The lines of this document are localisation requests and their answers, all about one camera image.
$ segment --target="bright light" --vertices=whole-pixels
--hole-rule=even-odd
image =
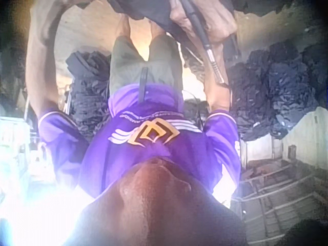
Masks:
[[[8,209],[14,246],[62,245],[73,231],[81,211],[92,201],[75,191],[48,193],[27,204]]]

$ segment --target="finger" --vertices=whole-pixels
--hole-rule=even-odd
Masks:
[[[185,32],[192,32],[192,25],[188,20],[180,0],[170,0],[170,19],[182,27]]]

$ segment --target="yellow logo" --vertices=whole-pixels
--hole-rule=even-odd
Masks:
[[[166,120],[156,118],[152,121],[147,120],[143,122],[132,134],[128,143],[145,147],[144,144],[146,144],[147,141],[155,143],[160,140],[166,144],[179,134],[180,132]]]

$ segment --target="leg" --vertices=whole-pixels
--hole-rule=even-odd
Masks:
[[[145,62],[130,39],[127,15],[121,16],[116,37],[111,59],[110,96],[123,86],[138,83],[140,64]]]
[[[178,44],[154,22],[151,22],[151,32],[148,63],[153,81],[182,91],[182,61]]]

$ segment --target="wire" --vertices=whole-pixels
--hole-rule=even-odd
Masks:
[[[184,92],[187,92],[189,93],[190,95],[193,96],[193,98],[195,99],[196,101],[196,104],[197,104],[197,113],[198,113],[198,118],[199,118],[199,121],[200,121],[200,124],[201,124],[201,129],[203,130],[204,129],[204,123],[201,119],[201,116],[200,116],[200,109],[199,109],[199,105],[200,105],[200,99],[198,99],[193,93],[191,93],[190,91],[186,91],[186,90],[182,90]]]

